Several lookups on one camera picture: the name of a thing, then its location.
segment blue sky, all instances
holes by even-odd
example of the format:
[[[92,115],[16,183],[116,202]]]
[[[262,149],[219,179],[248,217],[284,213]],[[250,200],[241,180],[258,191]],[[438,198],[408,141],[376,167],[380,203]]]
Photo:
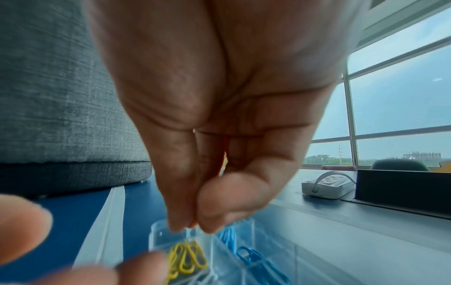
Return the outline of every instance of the blue sky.
[[[451,35],[451,8],[367,46],[349,58],[350,73]],[[357,134],[451,125],[451,46],[351,80]],[[343,84],[335,89],[314,139],[348,136]],[[351,157],[349,142],[312,144],[307,156]],[[358,141],[360,159],[440,152],[451,158],[451,132]]]

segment gray fabric ottoman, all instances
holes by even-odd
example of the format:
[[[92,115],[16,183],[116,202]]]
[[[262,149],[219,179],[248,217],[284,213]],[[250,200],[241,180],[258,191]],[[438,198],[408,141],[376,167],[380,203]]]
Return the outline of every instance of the gray fabric ottoman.
[[[80,191],[151,175],[80,0],[0,2],[0,122],[2,193]]]

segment distant building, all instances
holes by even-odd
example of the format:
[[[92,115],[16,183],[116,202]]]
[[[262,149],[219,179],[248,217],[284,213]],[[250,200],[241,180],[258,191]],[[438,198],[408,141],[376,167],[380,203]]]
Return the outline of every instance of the distant building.
[[[404,154],[404,158],[405,159],[432,160],[432,159],[441,159],[442,154],[412,152],[411,154]]]

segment blue table surface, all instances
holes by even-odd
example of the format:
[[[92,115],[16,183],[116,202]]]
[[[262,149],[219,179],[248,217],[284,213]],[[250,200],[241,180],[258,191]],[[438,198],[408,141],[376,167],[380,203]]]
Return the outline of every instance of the blue table surface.
[[[451,221],[299,194],[322,172],[301,169],[254,218],[363,284],[451,284]],[[1,282],[27,282],[70,266],[109,189],[39,200],[54,215],[49,237],[0,267]],[[148,250],[152,223],[166,217],[155,177],[125,186],[124,259]]]

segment white power strip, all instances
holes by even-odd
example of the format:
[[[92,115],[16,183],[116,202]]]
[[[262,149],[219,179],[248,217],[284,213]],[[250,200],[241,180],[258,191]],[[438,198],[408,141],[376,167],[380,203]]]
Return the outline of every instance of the white power strip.
[[[323,178],[313,189],[315,181],[302,183],[302,193],[326,199],[339,199],[355,189],[354,182],[341,175],[330,175]]]

